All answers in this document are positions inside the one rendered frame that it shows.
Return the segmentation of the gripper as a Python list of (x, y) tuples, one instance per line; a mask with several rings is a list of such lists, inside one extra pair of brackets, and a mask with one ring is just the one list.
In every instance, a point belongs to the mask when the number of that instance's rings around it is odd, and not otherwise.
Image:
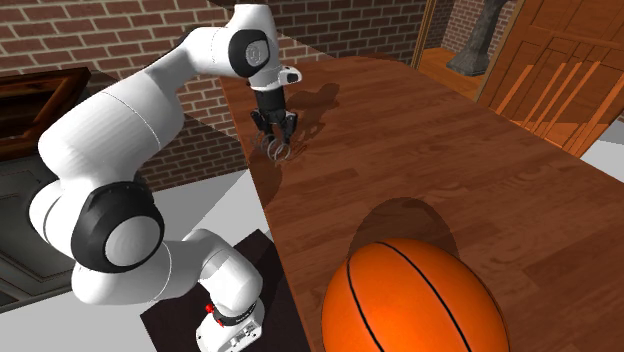
[(267, 91), (254, 90), (254, 95), (257, 109), (254, 109), (250, 116), (258, 131), (264, 135), (270, 135), (271, 124), (276, 124), (281, 128), (283, 143), (289, 145), (297, 128), (298, 115), (286, 111), (284, 89), (279, 87)]

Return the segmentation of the dark robot stand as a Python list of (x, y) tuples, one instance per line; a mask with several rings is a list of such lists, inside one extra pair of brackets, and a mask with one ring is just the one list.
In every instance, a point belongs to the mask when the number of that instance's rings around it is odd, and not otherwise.
[[(311, 352), (273, 242), (256, 230), (235, 245), (260, 272), (265, 307), (262, 335), (241, 352)], [(141, 314), (157, 352), (200, 352), (195, 331), (206, 317), (208, 292), (199, 284), (180, 298), (162, 300)]]

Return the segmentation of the brown wooden table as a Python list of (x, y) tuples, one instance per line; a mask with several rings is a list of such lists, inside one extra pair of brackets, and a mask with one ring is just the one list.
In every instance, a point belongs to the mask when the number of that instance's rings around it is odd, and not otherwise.
[(297, 153), (279, 164), (253, 146), (246, 83), (221, 85), (312, 352), (358, 229), (457, 253), (512, 352), (624, 352), (624, 183), (402, 63), (301, 72), (286, 88)]

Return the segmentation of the dark grey statue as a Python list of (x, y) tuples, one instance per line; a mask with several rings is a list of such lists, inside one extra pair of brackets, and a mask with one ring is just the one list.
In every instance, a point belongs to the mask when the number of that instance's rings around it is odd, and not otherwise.
[(484, 0), (484, 7), (462, 50), (446, 67), (464, 76), (483, 75), (489, 65), (488, 50), (499, 14), (508, 0)]

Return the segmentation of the orange basketball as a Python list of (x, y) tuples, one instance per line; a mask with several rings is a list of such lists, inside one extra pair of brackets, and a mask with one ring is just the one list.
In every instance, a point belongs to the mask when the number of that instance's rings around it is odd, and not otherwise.
[(325, 352), (511, 352), (478, 276), (413, 239), (368, 244), (336, 270), (322, 305)]

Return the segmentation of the dark wooden framed picture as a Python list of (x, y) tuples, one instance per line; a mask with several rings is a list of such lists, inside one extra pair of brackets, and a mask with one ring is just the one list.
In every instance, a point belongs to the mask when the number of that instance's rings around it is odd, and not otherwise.
[(83, 95), (86, 67), (0, 77), (0, 162), (33, 155), (42, 133)]

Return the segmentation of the grey panelled cabinet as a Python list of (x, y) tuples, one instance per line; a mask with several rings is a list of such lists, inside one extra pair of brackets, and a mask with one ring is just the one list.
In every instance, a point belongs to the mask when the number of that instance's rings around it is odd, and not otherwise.
[(0, 314), (71, 290), (74, 261), (28, 218), (35, 193), (55, 179), (38, 156), (0, 162)]

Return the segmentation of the brown wooden door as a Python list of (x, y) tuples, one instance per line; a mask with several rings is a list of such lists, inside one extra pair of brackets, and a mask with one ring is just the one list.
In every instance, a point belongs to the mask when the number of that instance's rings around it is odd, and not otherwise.
[(624, 112), (624, 0), (518, 0), (477, 101), (582, 156)]

